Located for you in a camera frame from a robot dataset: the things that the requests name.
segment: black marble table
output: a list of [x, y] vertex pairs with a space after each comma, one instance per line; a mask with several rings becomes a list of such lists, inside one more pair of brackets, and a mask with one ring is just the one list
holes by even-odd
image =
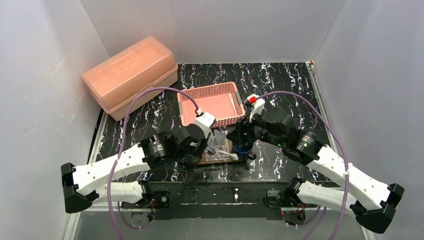
[[[172, 87], [184, 90], [235, 82], [242, 99], [253, 93], [262, 95], [284, 90], [302, 95], [318, 108], [309, 76], [305, 63], [180, 64], [178, 82]], [[298, 127], [310, 129], [323, 143], [329, 144], [324, 124], [301, 100], [293, 96], [275, 95], [266, 100], [265, 110], [270, 108], [282, 108], [291, 113]], [[153, 134], [178, 128], [181, 125], [179, 115], [176, 93], [161, 93], [130, 115], [125, 149]], [[123, 122], [107, 117], [97, 161], [118, 153]], [[289, 182], [293, 177], [308, 181], [328, 181], [322, 174], [289, 160], [279, 148], [268, 143], [256, 142], [253, 151], [257, 154], [255, 160], [238, 164], [193, 167], [175, 162], [147, 172], [133, 173], [118, 181]]]

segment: marble countertop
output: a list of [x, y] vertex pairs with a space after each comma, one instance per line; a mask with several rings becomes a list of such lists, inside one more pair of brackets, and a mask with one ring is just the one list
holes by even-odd
[[[300, 94], [316, 108], [319, 107], [305, 63], [179, 64], [178, 82], [172, 87], [184, 90], [224, 82], [235, 82], [242, 99], [253, 93], [261, 95], [284, 90]], [[319, 140], [329, 144], [324, 124], [301, 100], [292, 96], [275, 95], [269, 97], [265, 104], [265, 109], [273, 107], [291, 113], [298, 127], [310, 129]], [[130, 115], [125, 149], [153, 134], [179, 128], [179, 115], [176, 94], [168, 91], [159, 94]], [[96, 161], [118, 153], [123, 122], [107, 117]], [[257, 141], [253, 151], [257, 154], [255, 160], [238, 164], [195, 167], [175, 162], [150, 171], [133, 173], [118, 181], [289, 182], [293, 177], [308, 181], [328, 181], [322, 174], [289, 160], [275, 146]]]

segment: pink plastic basket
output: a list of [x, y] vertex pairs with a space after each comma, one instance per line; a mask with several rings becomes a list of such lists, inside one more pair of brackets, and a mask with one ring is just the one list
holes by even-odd
[[[236, 84], [232, 81], [209, 86], [183, 90], [194, 98], [203, 112], [216, 117], [213, 128], [236, 124], [237, 119], [245, 115]], [[195, 122], [196, 112], [193, 103], [178, 93], [179, 117], [183, 126]]]

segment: pink plastic box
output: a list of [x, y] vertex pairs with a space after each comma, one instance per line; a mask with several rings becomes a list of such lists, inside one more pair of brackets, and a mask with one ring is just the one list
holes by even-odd
[[[236, 124], [237, 119], [245, 115], [243, 102], [240, 99], [234, 82], [224, 82], [209, 86], [183, 90], [194, 98], [203, 112], [216, 117], [213, 128]], [[195, 122], [196, 112], [193, 103], [178, 93], [179, 117], [183, 126]]]

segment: box lid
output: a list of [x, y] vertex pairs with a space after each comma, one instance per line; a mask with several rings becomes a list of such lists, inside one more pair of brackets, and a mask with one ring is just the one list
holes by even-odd
[[177, 66], [172, 52], [149, 36], [82, 75], [105, 110], [132, 101], [135, 94]]

